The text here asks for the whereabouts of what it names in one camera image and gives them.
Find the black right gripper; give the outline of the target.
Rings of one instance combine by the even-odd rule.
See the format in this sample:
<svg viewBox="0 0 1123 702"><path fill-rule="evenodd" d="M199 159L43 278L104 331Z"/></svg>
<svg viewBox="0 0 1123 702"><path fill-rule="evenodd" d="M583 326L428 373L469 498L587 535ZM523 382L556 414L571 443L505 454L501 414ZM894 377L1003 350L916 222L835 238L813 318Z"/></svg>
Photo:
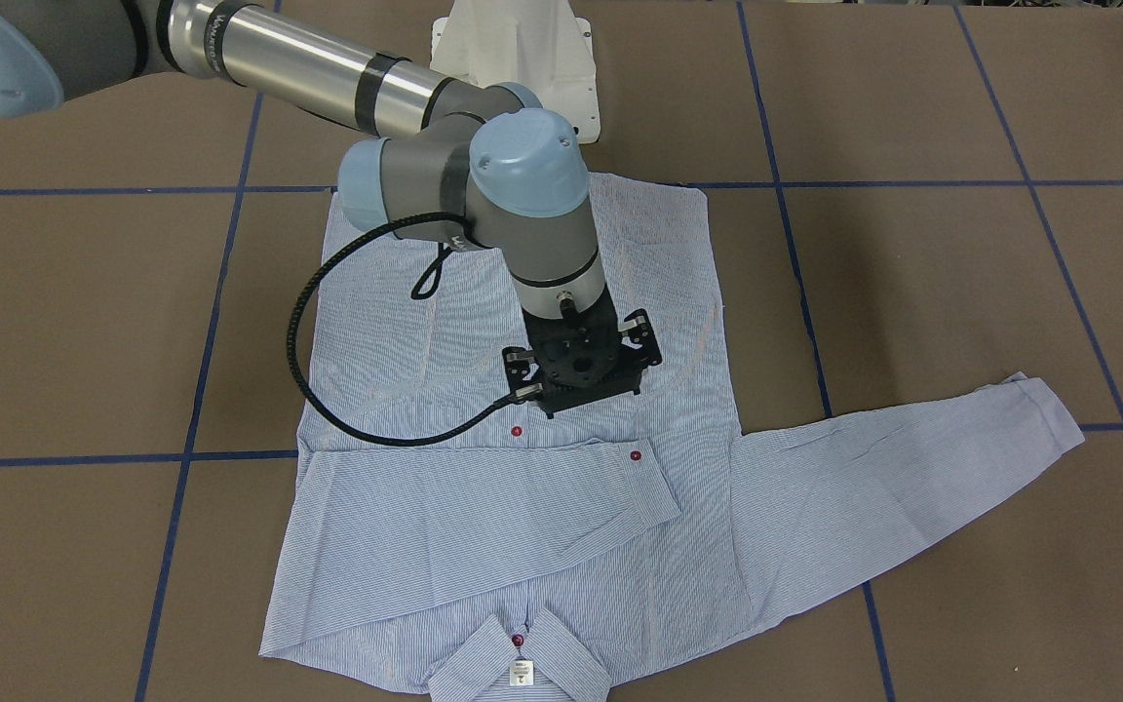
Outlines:
<svg viewBox="0 0 1123 702"><path fill-rule="evenodd" d="M523 311L527 346L503 348L509 401L533 403L553 418L562 410L623 394L640 394L645 374L663 363L658 332L645 308L618 316L614 297L602 293L579 311L570 299L558 317Z"/></svg>

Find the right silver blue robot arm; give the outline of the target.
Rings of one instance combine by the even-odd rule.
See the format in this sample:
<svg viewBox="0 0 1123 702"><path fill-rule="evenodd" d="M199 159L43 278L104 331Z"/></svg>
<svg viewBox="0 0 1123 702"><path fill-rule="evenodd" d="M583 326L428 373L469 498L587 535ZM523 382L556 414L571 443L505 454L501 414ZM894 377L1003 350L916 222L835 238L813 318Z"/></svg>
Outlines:
<svg viewBox="0 0 1123 702"><path fill-rule="evenodd" d="M527 347L503 352L513 404L553 416L637 394L660 364L649 316L619 317L578 135L526 86L476 86L254 1L0 1L0 117L172 70L219 79L365 134L337 192L362 231L502 254Z"/></svg>

